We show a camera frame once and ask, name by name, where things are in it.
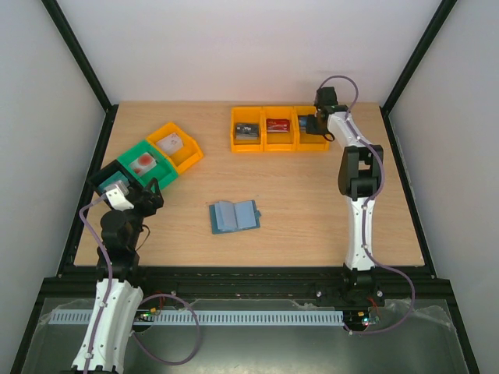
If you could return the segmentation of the blue leather card holder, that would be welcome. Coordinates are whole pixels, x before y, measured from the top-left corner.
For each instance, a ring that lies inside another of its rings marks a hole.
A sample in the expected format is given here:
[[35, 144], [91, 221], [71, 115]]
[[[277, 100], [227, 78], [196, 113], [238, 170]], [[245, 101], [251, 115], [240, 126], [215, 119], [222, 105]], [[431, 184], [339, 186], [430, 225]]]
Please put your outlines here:
[[218, 201], [209, 207], [213, 235], [258, 229], [261, 213], [254, 200], [238, 203]]

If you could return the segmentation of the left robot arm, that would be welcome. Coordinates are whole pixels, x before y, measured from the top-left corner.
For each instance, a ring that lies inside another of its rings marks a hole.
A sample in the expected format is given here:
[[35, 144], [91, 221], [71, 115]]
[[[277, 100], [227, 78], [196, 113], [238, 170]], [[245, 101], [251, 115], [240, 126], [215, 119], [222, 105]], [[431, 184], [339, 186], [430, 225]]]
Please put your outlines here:
[[136, 247], [143, 221], [164, 205], [158, 180], [144, 187], [114, 182], [82, 207], [80, 220], [99, 250], [94, 306], [84, 339], [67, 373], [122, 373], [124, 354], [143, 291]]

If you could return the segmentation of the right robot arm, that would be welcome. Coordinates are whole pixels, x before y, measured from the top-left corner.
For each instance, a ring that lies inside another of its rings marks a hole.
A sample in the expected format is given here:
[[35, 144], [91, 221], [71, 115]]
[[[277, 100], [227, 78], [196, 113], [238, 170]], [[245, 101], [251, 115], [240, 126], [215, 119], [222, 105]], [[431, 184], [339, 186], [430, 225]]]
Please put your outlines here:
[[306, 133], [337, 141], [342, 148], [338, 190], [345, 197], [349, 212], [349, 247], [338, 295], [347, 305], [361, 305], [377, 295], [373, 208], [384, 185], [384, 150], [362, 135], [350, 108], [338, 103], [334, 87], [320, 87], [314, 107], [316, 113], [307, 116]]

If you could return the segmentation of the blue card stack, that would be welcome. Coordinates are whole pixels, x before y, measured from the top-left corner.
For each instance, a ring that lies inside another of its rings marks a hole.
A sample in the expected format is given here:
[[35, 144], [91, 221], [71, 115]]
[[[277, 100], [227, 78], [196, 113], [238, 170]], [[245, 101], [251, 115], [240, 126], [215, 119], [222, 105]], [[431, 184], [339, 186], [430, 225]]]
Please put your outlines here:
[[298, 123], [299, 123], [299, 131], [300, 132], [306, 133], [307, 121], [308, 121], [307, 115], [299, 115], [298, 116]]

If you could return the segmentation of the yellow bin with blue cards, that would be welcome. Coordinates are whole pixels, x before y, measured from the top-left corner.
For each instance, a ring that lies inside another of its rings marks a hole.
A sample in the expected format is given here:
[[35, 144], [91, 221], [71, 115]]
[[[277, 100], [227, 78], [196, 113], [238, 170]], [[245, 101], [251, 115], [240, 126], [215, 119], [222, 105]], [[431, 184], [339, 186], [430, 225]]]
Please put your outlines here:
[[[314, 106], [295, 106], [294, 111], [297, 117], [299, 115], [315, 115], [316, 108]], [[329, 149], [329, 142], [320, 135], [309, 135], [298, 131], [298, 151], [327, 151]]]

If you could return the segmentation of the teal card stack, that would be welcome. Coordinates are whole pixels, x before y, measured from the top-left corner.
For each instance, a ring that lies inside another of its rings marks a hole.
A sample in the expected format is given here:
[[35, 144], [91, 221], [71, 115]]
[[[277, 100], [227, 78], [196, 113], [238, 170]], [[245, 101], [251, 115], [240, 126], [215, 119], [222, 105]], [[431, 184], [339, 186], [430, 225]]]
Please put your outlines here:
[[112, 184], [122, 182], [125, 187], [129, 186], [129, 180], [128, 178], [120, 171], [117, 171], [113, 175], [111, 175], [109, 178], [105, 179], [97, 188], [99, 193], [103, 193], [106, 188]]

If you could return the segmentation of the red dotted card stack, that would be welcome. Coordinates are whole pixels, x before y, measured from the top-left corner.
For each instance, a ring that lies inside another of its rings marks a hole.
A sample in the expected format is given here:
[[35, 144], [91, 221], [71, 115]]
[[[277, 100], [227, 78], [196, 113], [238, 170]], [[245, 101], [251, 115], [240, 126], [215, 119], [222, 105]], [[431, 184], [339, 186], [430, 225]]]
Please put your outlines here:
[[152, 171], [157, 166], [156, 159], [148, 152], [142, 153], [129, 164], [129, 168], [139, 177]]

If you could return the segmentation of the yellow bin with red cards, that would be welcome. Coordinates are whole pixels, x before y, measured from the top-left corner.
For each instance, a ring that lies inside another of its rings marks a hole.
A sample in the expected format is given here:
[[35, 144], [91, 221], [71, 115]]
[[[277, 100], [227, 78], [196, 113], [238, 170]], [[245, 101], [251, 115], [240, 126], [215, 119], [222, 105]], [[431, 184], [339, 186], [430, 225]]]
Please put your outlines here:
[[297, 149], [298, 125], [292, 106], [265, 106], [264, 150], [292, 152]]

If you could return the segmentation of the white card stack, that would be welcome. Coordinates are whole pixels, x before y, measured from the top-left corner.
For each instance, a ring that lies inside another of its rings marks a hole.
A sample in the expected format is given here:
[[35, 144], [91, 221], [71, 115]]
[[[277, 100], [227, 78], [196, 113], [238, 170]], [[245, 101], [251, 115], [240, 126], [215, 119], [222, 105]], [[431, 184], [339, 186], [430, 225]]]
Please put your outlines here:
[[173, 132], [156, 142], [158, 148], [168, 156], [177, 153], [184, 147], [182, 138], [177, 132]]

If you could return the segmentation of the yellow bin with black cards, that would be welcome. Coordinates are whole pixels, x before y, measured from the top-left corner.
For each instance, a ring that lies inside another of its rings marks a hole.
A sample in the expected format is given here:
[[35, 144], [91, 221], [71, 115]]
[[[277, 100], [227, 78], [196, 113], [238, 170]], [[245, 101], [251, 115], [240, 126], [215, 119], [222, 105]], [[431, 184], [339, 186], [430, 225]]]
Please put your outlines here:
[[233, 153], [264, 151], [263, 108], [241, 106], [231, 109], [230, 143]]

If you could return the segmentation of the black card stack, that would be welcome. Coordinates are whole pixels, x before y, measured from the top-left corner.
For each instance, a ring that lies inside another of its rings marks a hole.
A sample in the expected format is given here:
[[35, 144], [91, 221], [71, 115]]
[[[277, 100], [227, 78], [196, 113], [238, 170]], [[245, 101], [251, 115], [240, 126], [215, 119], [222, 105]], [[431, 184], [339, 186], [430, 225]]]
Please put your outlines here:
[[235, 124], [235, 140], [258, 140], [260, 127], [257, 123], [237, 122]]

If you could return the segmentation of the black storage bin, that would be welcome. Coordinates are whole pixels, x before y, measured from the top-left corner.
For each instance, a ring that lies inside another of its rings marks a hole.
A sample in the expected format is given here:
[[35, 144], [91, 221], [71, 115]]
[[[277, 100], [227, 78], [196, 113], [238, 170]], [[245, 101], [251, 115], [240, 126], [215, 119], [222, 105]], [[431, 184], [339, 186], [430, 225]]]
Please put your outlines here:
[[118, 161], [113, 160], [111, 163], [104, 166], [101, 170], [94, 172], [87, 178], [87, 184], [92, 188], [92, 190], [98, 195], [102, 195], [103, 193], [99, 193], [97, 188], [98, 186], [111, 175], [116, 173], [117, 171], [122, 172], [129, 180], [129, 186], [133, 186], [136, 184], [136, 179], [126, 170], [126, 168]]

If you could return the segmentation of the green storage bin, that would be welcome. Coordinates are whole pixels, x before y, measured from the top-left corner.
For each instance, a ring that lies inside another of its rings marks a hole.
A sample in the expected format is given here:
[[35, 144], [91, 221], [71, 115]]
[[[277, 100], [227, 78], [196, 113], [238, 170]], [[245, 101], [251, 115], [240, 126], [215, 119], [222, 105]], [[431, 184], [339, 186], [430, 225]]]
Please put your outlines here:
[[164, 189], [179, 176], [172, 163], [146, 140], [142, 140], [118, 158], [118, 162], [145, 187], [153, 178]]

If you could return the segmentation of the yellow bin left group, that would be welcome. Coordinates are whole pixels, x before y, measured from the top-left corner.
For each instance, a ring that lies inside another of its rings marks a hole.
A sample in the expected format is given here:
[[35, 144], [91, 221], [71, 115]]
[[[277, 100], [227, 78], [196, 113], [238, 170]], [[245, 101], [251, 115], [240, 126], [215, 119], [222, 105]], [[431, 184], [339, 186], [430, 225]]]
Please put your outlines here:
[[172, 164], [179, 175], [203, 159], [197, 141], [174, 122], [152, 132], [146, 141]]

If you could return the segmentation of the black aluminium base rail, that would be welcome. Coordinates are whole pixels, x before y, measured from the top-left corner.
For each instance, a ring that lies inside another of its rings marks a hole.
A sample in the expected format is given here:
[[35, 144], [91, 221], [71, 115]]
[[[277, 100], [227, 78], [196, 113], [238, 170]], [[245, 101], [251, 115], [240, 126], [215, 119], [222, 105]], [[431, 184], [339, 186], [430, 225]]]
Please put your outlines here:
[[141, 266], [132, 280], [145, 295], [156, 291], [180, 298], [280, 299], [311, 301], [321, 306], [348, 305], [345, 291], [368, 290], [384, 299], [457, 301], [449, 280], [439, 279], [426, 267], [404, 266], [403, 275], [376, 268], [349, 275], [341, 267], [180, 267]]

